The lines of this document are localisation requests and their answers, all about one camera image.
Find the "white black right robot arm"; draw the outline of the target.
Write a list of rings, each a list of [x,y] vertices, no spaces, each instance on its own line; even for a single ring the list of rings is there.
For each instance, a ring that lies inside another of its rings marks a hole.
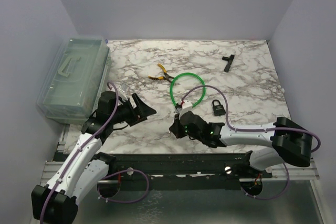
[[[177,114],[169,130],[176,138],[188,136],[210,148],[262,146],[261,150],[248,153],[248,161],[241,165],[242,173],[249,178],[281,163],[296,167],[310,166],[312,135],[285,117],[265,125],[233,127],[225,123],[207,123],[188,111],[183,115]]]

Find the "green cable lock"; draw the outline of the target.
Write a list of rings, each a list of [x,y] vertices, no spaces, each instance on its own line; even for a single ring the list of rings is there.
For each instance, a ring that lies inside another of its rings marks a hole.
[[[173,78],[170,84],[170,98],[171,98],[172,104],[174,105],[175,112],[177,112],[177,108],[176,108],[177,103],[175,102],[175,99],[174,99],[173,86],[175,85],[176,80],[184,76],[191,76],[197,79],[202,84],[202,87],[203,87],[203,92],[202,92],[200,99],[195,104],[193,104],[192,107],[199,105],[203,101],[203,98],[205,97],[205,94],[206,94],[205,82],[200,76],[194,73],[191,73],[191,72],[184,72],[184,73],[178,74],[175,78]]]

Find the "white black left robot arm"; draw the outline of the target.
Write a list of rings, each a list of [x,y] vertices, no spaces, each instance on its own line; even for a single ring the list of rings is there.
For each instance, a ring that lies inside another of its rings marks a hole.
[[[76,146],[61,168],[45,184],[37,185],[31,193],[33,217],[40,223],[73,223],[80,202],[102,178],[116,175],[113,157],[99,149],[114,130],[125,122],[134,126],[147,120],[156,111],[132,94],[135,105],[123,94],[105,91],[97,109],[84,123]]]

